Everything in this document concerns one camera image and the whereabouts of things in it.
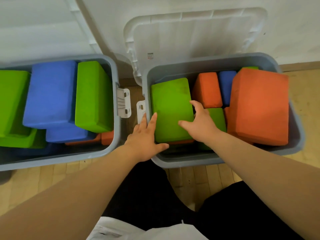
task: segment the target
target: hand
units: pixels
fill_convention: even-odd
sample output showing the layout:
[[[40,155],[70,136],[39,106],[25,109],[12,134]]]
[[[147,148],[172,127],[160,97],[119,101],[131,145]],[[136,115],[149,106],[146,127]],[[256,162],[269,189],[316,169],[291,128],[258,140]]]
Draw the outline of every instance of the hand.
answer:
[[[166,143],[155,144],[157,116],[157,113],[154,113],[147,125],[147,116],[144,114],[140,124],[134,127],[133,133],[128,136],[124,144],[130,147],[130,152],[139,162],[147,161],[157,153],[169,148]]]
[[[192,100],[190,101],[195,108],[195,118],[193,122],[179,120],[178,124],[185,129],[196,141],[208,145],[212,138],[221,132],[210,117],[209,111],[204,109],[202,104]]]

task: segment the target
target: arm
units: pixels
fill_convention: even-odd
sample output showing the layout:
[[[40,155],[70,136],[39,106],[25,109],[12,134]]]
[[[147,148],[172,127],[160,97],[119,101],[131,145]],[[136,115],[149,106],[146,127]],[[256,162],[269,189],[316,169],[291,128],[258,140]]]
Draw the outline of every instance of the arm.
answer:
[[[0,217],[0,239],[86,239],[134,165],[169,147],[154,143],[156,120],[144,115],[124,145]]]
[[[294,231],[306,239],[320,239],[320,169],[222,132],[200,103],[191,104],[196,110],[194,121],[179,121],[179,125],[213,149]]]

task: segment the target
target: green foam block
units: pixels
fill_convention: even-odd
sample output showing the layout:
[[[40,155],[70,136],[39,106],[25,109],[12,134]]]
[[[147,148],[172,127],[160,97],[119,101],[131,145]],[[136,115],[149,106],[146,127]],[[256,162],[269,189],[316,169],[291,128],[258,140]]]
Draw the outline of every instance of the green foam block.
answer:
[[[27,137],[31,128],[22,125],[30,73],[0,70],[0,137]]]
[[[257,66],[245,66],[243,68],[249,68],[249,69],[254,69],[254,70],[259,70]]]
[[[158,113],[154,139],[158,143],[189,140],[192,137],[178,125],[194,120],[188,80],[180,78],[151,86],[152,112]]]
[[[45,148],[46,130],[45,129],[31,129],[31,133],[27,137],[0,137],[1,147],[16,147],[16,148]]]
[[[78,64],[75,125],[94,133],[113,131],[112,81],[97,61]]]
[[[223,131],[227,132],[226,121],[224,118],[224,113],[222,108],[207,108],[209,111],[210,117],[214,121],[216,127]],[[198,149],[200,150],[211,150],[210,147],[206,146],[204,143],[198,143]]]

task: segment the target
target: barcode sticker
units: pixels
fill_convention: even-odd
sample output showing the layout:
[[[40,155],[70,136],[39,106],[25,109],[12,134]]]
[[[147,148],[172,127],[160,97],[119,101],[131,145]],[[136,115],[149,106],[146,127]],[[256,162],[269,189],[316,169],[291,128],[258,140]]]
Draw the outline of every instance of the barcode sticker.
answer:
[[[147,53],[148,54],[148,60],[152,60],[153,59],[153,53]]]

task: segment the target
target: person's right arm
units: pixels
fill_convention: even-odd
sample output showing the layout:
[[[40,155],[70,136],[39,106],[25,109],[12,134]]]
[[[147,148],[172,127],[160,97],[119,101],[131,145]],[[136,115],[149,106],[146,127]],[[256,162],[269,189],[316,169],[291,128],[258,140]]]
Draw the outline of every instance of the person's right arm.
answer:
[[[306,239],[320,239],[320,169],[275,155],[219,130],[197,101],[193,122],[179,121],[235,171],[288,226]]]

